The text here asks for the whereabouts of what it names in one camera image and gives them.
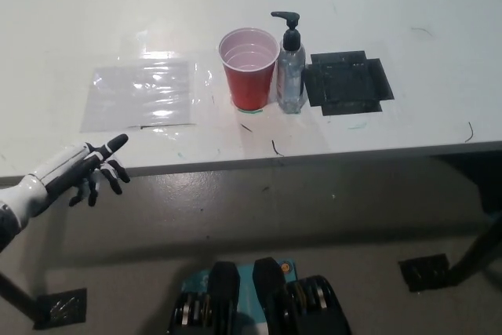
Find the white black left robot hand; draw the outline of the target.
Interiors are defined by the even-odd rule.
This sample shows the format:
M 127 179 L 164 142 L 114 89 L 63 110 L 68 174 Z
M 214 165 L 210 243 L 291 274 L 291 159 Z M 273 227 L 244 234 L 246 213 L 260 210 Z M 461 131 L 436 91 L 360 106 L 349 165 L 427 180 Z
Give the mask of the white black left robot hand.
M 123 147 L 129 137 L 120 134 L 100 147 L 89 143 L 72 145 L 64 149 L 49 162 L 34 171 L 35 177 L 46 190 L 46 197 L 32 216 L 45 212 L 65 191 L 75 187 L 77 194 L 69 205 L 75 206 L 88 195 L 88 204 L 94 206 L 99 191 L 99 175 L 108 181 L 112 191 L 120 195 L 120 183 L 129 183 L 125 168 L 115 157 L 115 152 Z

